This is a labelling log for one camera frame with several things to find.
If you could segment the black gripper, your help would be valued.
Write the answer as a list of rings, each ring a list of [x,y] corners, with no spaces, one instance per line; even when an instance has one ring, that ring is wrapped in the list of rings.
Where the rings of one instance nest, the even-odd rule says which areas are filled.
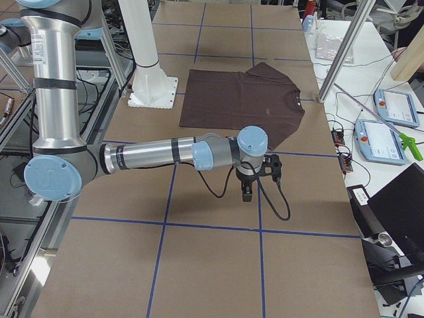
[[[242,173],[239,169],[236,170],[236,176],[240,180],[242,190],[242,200],[252,201],[253,189],[252,185],[254,181],[258,180],[258,175],[254,172],[251,175]]]

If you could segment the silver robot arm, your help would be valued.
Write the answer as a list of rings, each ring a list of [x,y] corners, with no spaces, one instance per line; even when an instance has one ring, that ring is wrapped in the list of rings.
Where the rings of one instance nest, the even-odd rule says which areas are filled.
[[[49,201],[75,196],[83,186],[119,170],[189,164],[196,170],[230,166],[244,194],[266,163],[267,134],[243,128],[235,137],[216,134],[139,144],[88,145],[80,135],[76,37],[101,38],[106,27],[100,1],[21,1],[29,29],[39,137],[24,170],[29,190]]]
[[[29,29],[18,18],[4,19],[1,21],[1,49],[9,54],[18,47],[31,44]]]

